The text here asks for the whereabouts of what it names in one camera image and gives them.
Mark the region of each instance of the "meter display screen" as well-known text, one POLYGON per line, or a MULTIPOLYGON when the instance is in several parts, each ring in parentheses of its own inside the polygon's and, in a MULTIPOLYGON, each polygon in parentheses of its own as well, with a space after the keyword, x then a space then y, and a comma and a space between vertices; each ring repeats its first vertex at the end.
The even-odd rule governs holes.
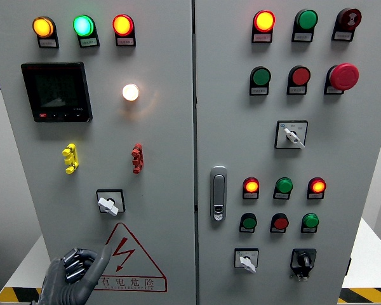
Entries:
POLYGON ((92 119, 82 62, 22 64, 32 115, 37 122, 92 119))

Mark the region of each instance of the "triangular warning symbol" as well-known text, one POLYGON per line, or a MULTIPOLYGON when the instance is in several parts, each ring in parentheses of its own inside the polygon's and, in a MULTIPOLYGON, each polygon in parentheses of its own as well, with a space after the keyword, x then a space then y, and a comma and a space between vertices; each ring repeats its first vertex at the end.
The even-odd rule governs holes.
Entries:
POLYGON ((116 224, 106 245, 112 257, 95 290, 167 291, 165 275, 125 224, 116 224))

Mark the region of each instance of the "yellow and black striped floor tape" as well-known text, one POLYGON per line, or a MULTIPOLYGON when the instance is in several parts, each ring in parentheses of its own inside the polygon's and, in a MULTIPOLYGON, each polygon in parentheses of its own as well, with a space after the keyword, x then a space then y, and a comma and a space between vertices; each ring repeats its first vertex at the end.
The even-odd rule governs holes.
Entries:
MULTIPOLYGON (((37 302, 40 293, 41 288, 5 287, 0 293, 0 302, 37 302)), ((342 288, 338 303, 381 303, 381 288, 342 288)))

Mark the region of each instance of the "green indicator light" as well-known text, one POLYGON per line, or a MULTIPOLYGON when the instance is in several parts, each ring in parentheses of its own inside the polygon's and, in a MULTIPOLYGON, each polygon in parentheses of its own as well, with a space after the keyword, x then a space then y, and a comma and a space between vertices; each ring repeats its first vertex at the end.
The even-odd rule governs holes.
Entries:
POLYGON ((263 86, 269 82, 271 75, 266 69, 259 69, 255 71, 253 75, 254 83, 259 86, 263 86))
POLYGON ((89 16, 80 15, 74 20, 74 30, 79 36, 89 36, 93 33, 94 28, 93 21, 89 16))
POLYGON ((253 218, 247 218, 243 221, 243 227, 245 227, 246 229, 254 229, 256 225, 257 222, 253 218))
POLYGON ((276 188, 283 194, 292 191, 292 181, 289 178, 281 178, 276 183, 276 188))
POLYGON ((303 11, 298 17, 298 24, 304 30, 313 28, 318 22, 318 14, 315 11, 303 11))
POLYGON ((316 214, 309 213, 304 216, 303 222, 306 227, 313 228, 319 224, 319 218, 316 214))

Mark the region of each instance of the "robotic hand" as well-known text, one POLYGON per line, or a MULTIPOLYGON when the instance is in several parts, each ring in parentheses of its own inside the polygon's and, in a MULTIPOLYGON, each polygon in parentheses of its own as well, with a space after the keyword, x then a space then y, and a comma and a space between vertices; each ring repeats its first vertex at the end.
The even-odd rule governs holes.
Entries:
POLYGON ((63 259, 54 259, 46 272, 38 304, 86 304, 110 257, 111 249, 106 245, 99 254, 75 248, 63 259))

